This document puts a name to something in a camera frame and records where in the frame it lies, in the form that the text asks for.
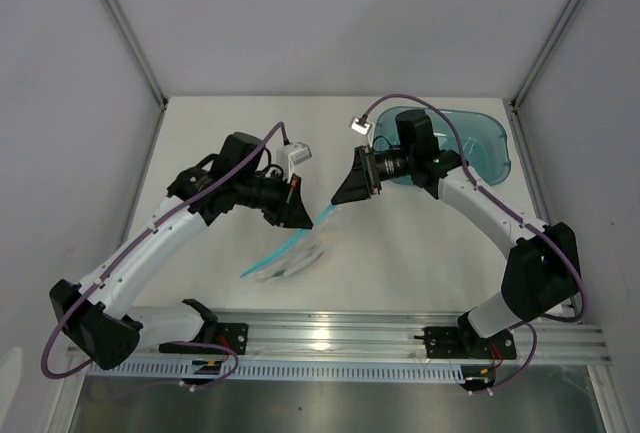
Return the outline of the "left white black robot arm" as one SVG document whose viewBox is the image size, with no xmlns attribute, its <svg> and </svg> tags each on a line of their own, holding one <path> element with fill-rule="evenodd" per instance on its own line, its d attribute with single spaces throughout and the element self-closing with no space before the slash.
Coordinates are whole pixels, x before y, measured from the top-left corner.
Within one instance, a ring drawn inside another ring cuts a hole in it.
<svg viewBox="0 0 640 433">
<path fill-rule="evenodd" d="M 275 227 L 311 228 L 301 178 L 294 172 L 310 157 L 301 142 L 285 142 L 269 158 L 265 141 L 241 132 L 229 135 L 219 152 L 177 175 L 137 237 L 79 282 L 61 280 L 52 287 L 55 331 L 103 370 L 148 346 L 166 353 L 213 352 L 222 329 L 201 302 L 185 299 L 174 307 L 138 311 L 132 305 L 174 253 L 236 206 L 260 211 Z"/>
</svg>

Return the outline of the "clear zip top bag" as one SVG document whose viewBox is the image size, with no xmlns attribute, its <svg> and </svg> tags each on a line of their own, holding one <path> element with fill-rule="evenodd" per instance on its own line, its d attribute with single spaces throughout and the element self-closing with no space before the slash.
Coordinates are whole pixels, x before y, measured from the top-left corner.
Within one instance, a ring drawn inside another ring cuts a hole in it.
<svg viewBox="0 0 640 433">
<path fill-rule="evenodd" d="M 340 207 L 329 204 L 311 229 L 300 229 L 271 253 L 240 274 L 259 283 L 283 280 L 316 264 L 329 250 L 329 239 L 339 223 Z"/>
</svg>

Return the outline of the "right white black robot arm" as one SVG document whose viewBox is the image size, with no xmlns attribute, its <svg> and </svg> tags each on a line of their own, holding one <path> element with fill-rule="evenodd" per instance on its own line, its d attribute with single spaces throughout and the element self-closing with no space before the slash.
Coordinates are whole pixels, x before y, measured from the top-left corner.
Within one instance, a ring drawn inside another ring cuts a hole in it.
<svg viewBox="0 0 640 433">
<path fill-rule="evenodd" d="M 577 244 L 568 225 L 548 225 L 501 200 L 458 151 L 440 147 L 424 110 L 398 113 L 395 125 L 398 144 L 383 151 L 355 148 L 351 170 L 331 203 L 368 200 L 380 193 L 383 182 L 408 176 L 414 186 L 464 215 L 495 244 L 506 259 L 502 283 L 496 294 L 459 318 L 456 342 L 464 354 L 481 355 L 494 336 L 548 316 L 580 292 Z"/>
</svg>

